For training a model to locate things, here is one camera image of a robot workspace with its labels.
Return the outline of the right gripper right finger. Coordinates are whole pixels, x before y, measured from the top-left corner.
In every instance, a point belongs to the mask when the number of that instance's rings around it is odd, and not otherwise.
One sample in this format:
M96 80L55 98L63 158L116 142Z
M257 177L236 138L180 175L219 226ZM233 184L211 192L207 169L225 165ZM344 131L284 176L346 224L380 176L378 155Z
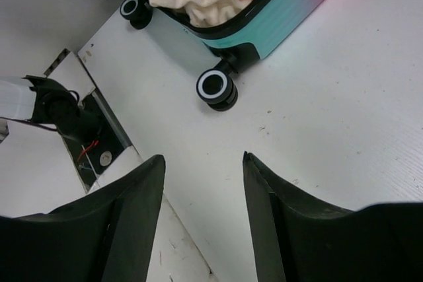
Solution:
M421 281L422 204L358 211L325 202L243 156L259 281Z

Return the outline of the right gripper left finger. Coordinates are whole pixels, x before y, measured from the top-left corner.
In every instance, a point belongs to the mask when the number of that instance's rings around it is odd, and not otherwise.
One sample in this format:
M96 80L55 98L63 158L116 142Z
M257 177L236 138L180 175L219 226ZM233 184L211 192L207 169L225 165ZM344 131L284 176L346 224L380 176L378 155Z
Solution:
M155 155L49 213L1 218L2 281L145 281L165 180Z

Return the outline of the teal pink suitcase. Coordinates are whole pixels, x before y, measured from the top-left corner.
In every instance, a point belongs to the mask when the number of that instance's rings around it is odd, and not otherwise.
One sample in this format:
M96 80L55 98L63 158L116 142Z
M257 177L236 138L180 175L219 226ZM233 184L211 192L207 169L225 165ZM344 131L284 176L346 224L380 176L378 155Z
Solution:
M240 73L270 55L324 0L252 0L229 21L213 27L195 27L184 11L153 7L149 0L124 0L120 15L133 28L145 28L159 10L199 39L219 63L196 82L199 98L216 111L230 109L238 91L231 74Z

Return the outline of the cream ruffled cloth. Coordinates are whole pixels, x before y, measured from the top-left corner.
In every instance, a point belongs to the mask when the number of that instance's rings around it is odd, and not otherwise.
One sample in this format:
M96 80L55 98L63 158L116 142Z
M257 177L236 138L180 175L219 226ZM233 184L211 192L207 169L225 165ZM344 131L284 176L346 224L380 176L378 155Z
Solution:
M252 0L149 0L153 7L184 11L195 27L219 26L245 9Z

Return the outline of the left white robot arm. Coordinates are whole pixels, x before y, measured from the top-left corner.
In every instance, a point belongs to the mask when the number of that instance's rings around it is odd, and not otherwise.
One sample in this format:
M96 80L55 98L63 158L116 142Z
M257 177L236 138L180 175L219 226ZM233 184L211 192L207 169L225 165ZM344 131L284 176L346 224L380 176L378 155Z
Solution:
M77 96L45 77L1 77L1 118L35 126L54 125L65 138L79 143L96 140L104 120L79 107Z

